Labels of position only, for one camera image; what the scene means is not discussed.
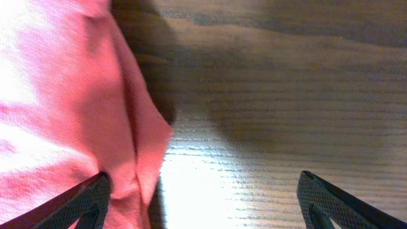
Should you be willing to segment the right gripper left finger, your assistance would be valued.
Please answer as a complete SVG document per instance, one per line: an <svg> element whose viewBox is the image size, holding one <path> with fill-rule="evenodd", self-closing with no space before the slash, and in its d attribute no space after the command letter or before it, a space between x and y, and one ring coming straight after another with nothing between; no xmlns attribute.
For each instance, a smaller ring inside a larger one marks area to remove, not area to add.
<svg viewBox="0 0 407 229"><path fill-rule="evenodd" d="M106 173L83 181L39 207L1 225L1 229L101 229L111 187Z"/></svg>

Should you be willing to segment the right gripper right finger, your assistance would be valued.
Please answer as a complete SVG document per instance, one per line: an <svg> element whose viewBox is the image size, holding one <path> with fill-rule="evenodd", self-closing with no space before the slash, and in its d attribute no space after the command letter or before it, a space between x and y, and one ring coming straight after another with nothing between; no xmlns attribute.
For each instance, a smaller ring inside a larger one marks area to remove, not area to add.
<svg viewBox="0 0 407 229"><path fill-rule="evenodd" d="M401 221L309 171L302 171L297 198L307 228L406 229Z"/></svg>

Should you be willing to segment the red soccer t-shirt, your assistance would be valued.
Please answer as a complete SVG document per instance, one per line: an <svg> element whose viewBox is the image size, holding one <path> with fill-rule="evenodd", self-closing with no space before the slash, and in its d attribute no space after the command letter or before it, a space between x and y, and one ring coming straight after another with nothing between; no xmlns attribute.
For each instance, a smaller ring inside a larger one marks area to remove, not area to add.
<svg viewBox="0 0 407 229"><path fill-rule="evenodd" d="M109 1L1 2L1 221L99 172L106 228L149 228L171 135Z"/></svg>

